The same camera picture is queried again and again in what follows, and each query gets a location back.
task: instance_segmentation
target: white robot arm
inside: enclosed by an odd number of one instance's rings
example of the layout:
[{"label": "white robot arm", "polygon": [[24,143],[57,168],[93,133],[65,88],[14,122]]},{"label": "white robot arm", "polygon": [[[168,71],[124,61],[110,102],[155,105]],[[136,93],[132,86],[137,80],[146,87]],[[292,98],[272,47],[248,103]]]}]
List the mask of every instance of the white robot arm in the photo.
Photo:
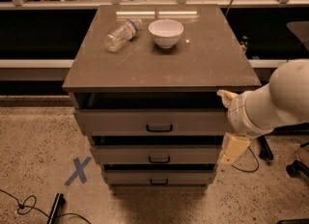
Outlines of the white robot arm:
[{"label": "white robot arm", "polygon": [[269,83],[241,95],[218,91],[228,108],[234,133],[223,142],[222,163],[233,163],[249,140],[271,133],[276,127],[309,122],[309,60],[293,60],[279,67]]}]

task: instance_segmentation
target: bowl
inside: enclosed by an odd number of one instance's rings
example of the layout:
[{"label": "bowl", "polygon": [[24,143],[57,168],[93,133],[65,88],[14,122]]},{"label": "bowl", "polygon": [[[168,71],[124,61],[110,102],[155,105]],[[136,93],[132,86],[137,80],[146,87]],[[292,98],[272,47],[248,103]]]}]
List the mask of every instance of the bowl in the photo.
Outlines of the bowl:
[{"label": "bowl", "polygon": [[159,19],[148,27],[154,42],[161,48],[171,48],[182,36],[183,25],[173,19]]}]

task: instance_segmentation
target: floor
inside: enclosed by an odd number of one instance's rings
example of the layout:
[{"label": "floor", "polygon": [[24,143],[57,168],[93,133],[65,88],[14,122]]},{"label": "floor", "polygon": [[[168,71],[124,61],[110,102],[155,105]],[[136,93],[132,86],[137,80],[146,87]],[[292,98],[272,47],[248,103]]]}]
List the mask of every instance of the floor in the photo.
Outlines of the floor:
[{"label": "floor", "polygon": [[[244,173],[219,165],[217,176],[204,187],[109,188],[94,160],[83,168],[86,181],[78,177],[65,185],[75,171],[73,161],[84,162],[88,140],[79,131],[67,97],[0,97],[0,181],[1,190],[20,203],[28,196],[38,199],[36,208],[49,214],[56,193],[63,193],[62,210],[84,216],[92,224],[136,223],[277,223],[280,219],[309,217],[309,180],[291,178],[286,166],[295,160],[299,144],[309,135],[268,136],[274,153],[271,163],[258,158],[260,168]],[[259,154],[259,144],[252,142]],[[257,163],[246,152],[234,164],[253,170]],[[30,198],[25,205],[32,205]],[[17,214],[16,200],[0,192],[0,223],[46,223],[37,210]],[[87,223],[64,216],[60,224]]]}]

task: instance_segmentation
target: blue x mark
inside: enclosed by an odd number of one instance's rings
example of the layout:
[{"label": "blue x mark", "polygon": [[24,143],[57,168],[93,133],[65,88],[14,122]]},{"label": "blue x mark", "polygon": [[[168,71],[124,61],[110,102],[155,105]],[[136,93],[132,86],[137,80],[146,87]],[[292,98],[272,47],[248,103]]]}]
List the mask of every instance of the blue x mark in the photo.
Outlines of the blue x mark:
[{"label": "blue x mark", "polygon": [[74,164],[76,167],[75,172],[70,176],[70,178],[65,182],[65,186],[69,186],[76,178],[79,177],[82,183],[86,182],[86,175],[84,174],[83,169],[89,163],[92,158],[88,156],[83,163],[80,164],[79,158],[74,159]]}]

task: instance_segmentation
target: cabinet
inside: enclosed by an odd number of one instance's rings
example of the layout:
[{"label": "cabinet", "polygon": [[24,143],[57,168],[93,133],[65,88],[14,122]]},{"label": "cabinet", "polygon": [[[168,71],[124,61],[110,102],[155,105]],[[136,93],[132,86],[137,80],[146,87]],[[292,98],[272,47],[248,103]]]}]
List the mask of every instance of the cabinet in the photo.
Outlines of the cabinet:
[{"label": "cabinet", "polygon": [[[132,14],[138,37],[108,52],[103,37]],[[147,29],[162,14],[184,26],[168,50]],[[216,5],[99,7],[63,86],[105,182],[151,186],[209,185],[231,131],[216,92],[258,87]]]}]

